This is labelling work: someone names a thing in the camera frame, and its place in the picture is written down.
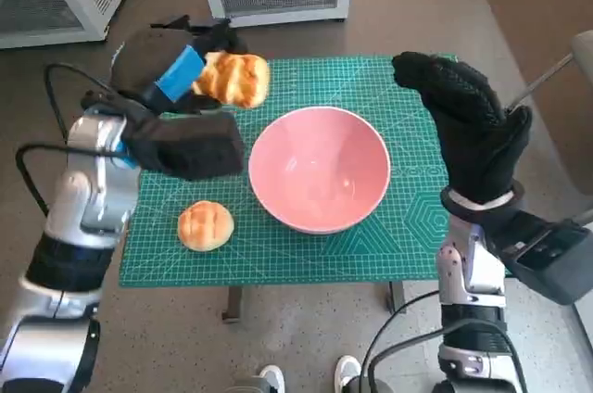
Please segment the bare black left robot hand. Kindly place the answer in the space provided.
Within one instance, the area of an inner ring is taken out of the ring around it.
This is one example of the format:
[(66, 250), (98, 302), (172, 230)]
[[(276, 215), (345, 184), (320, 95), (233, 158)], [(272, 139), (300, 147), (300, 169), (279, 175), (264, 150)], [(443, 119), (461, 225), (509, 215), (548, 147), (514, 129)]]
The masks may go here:
[(192, 83), (206, 67), (206, 54), (219, 51), (247, 51), (228, 19), (194, 24), (182, 15), (153, 22), (119, 47), (112, 59), (109, 85), (156, 114), (218, 108), (220, 104), (211, 97), (193, 97)]

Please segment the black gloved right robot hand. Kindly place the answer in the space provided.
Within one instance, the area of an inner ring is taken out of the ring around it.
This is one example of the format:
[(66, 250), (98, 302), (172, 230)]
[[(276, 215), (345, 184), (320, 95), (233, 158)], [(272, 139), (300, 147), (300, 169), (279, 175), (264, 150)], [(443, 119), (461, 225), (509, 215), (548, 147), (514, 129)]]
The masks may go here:
[(449, 187), (480, 205), (509, 193), (532, 109), (504, 110), (488, 78), (465, 62), (403, 52), (392, 66), (396, 84), (417, 91), (434, 120)]

